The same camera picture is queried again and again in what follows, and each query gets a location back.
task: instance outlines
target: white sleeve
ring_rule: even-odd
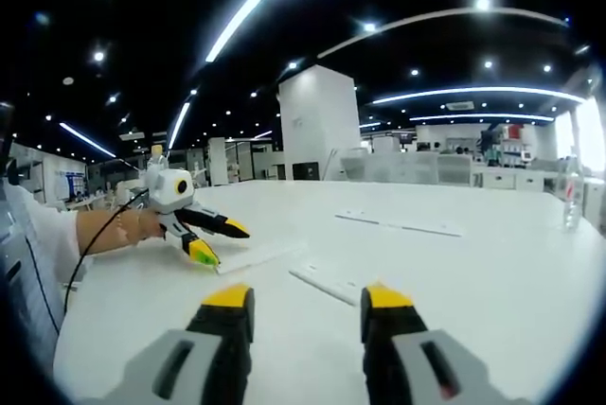
[[[60,282],[67,282],[80,258],[78,235],[76,233],[77,211],[62,211],[44,206],[34,199],[23,187],[27,213],[36,231],[38,242],[52,255],[55,274]]]

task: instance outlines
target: black cable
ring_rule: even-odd
[[[57,331],[57,335],[59,335],[59,326],[55,321],[55,317],[53,317],[53,312],[50,310],[50,305],[48,304],[48,299],[46,298],[45,286],[42,285],[42,278],[40,277],[40,271],[38,271],[38,262],[36,261],[36,256],[34,255],[34,251],[31,248],[31,244],[29,244],[29,239],[26,237],[27,248],[29,249],[29,254],[31,255],[31,261],[34,263],[34,271],[36,272],[36,278],[38,279],[38,285],[40,285],[40,292],[42,293],[42,297],[45,300],[46,310],[48,310],[48,316],[50,317],[50,321],[55,327],[55,331]]]
[[[65,291],[65,302],[63,304],[63,313],[67,313],[67,300],[69,299],[69,292],[72,290],[72,285],[74,284],[74,279],[76,279],[76,274],[78,273],[78,270],[80,269],[82,261],[84,261],[84,258],[88,255],[88,251],[91,250],[91,247],[93,247],[93,244],[95,244],[95,241],[97,241],[97,238],[101,236],[101,233],[103,233],[103,231],[109,226],[110,223],[112,223],[114,221],[115,218],[117,218],[121,213],[123,213],[124,211],[126,211],[129,208],[131,203],[133,203],[139,197],[145,195],[148,191],[149,191],[148,189],[142,190],[141,192],[136,194],[134,197],[132,197],[130,200],[128,200],[126,203],[124,203],[122,206],[120,206],[119,209],[114,213],[114,215],[111,218],[109,218],[109,220],[107,222],[105,222],[105,224],[100,228],[100,230],[93,237],[93,239],[88,244],[88,246],[86,246],[86,249],[84,249],[84,252],[82,252],[80,259],[78,260],[78,264],[76,265],[76,268],[74,268],[74,272],[72,273],[72,276],[70,277],[69,282],[67,283],[67,290]]]

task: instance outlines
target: black ceiling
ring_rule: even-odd
[[[473,0],[264,0],[219,58],[207,64],[206,54],[243,0],[6,1],[9,28],[3,35],[0,97],[18,105],[14,130],[19,141],[97,160],[102,154],[63,132],[57,122],[128,156],[134,144],[120,141],[121,133],[142,131],[143,144],[150,145],[152,133],[169,131],[189,91],[197,88],[175,147],[190,146],[204,132],[234,137],[240,131],[244,136],[278,132],[276,85],[293,74],[285,70],[288,62],[298,60],[299,69],[319,63],[355,78],[362,121],[373,116],[411,126],[411,115],[440,114],[439,104],[446,99],[369,103],[471,85],[560,90],[587,67],[589,56],[600,57],[605,45],[597,10],[601,0],[495,0],[499,6],[569,17],[570,27],[515,16],[449,17],[397,28],[318,60],[320,52],[359,34],[363,22],[383,25],[468,7]],[[591,55],[575,55],[588,42]],[[103,63],[92,60],[95,50],[105,52]],[[486,59],[494,63],[490,70],[483,66]],[[551,73],[543,71],[546,63]],[[413,68],[419,70],[414,78]],[[74,83],[63,85],[66,77]],[[253,91],[258,97],[250,98]],[[582,96],[585,90],[574,91]],[[117,95],[115,103],[108,103],[111,95]],[[511,111],[510,102],[522,99],[521,112],[540,114],[545,108],[545,97],[448,98],[470,99],[488,100],[487,110],[494,111]],[[47,114],[52,121],[45,121]]]

